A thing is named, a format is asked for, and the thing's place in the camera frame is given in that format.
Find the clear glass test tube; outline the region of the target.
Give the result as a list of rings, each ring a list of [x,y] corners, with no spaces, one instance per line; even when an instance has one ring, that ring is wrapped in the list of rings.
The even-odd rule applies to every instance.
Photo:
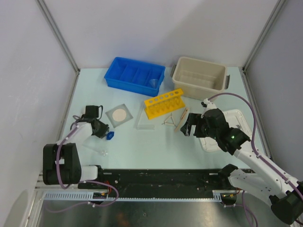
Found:
[[[140,122],[140,118],[141,118],[141,115],[142,115],[142,112],[144,110],[144,104],[142,104],[139,108],[139,112],[138,112],[138,115],[136,117],[136,120],[135,120],[135,123],[134,123],[134,128],[137,129],[138,125],[139,125],[139,122]]]

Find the clear glass funnel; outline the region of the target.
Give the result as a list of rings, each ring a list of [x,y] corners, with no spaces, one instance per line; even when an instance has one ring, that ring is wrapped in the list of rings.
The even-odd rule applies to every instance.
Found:
[[[158,79],[150,79],[150,80],[149,80],[149,85],[150,85],[152,88],[157,88],[158,82],[159,82]]]

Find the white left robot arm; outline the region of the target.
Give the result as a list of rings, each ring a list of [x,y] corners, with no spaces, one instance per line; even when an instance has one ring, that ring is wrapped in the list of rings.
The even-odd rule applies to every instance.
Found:
[[[73,116],[74,122],[63,139],[44,146],[44,184],[60,185],[63,189],[86,181],[94,189],[104,185],[105,178],[98,173],[100,166],[82,164],[78,154],[78,148],[89,137],[102,139],[109,133],[109,125],[100,121],[102,114],[102,105],[87,105],[83,115]]]

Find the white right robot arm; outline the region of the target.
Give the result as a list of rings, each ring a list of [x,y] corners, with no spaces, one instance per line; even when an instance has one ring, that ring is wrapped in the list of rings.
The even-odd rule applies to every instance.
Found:
[[[209,109],[203,114],[189,113],[181,132],[190,136],[192,127],[197,138],[212,138],[220,149],[245,163],[249,175],[229,164],[221,170],[218,184],[224,190],[240,188],[266,203],[282,222],[291,225],[303,213],[303,183],[260,154],[252,139],[238,128],[230,127],[221,110]]]

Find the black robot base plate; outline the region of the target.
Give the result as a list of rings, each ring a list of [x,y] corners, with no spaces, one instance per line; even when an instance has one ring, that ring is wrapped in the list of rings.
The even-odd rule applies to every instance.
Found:
[[[110,196],[208,196],[213,191],[235,191],[220,169],[99,169],[90,183],[80,183],[79,189],[114,189]]]

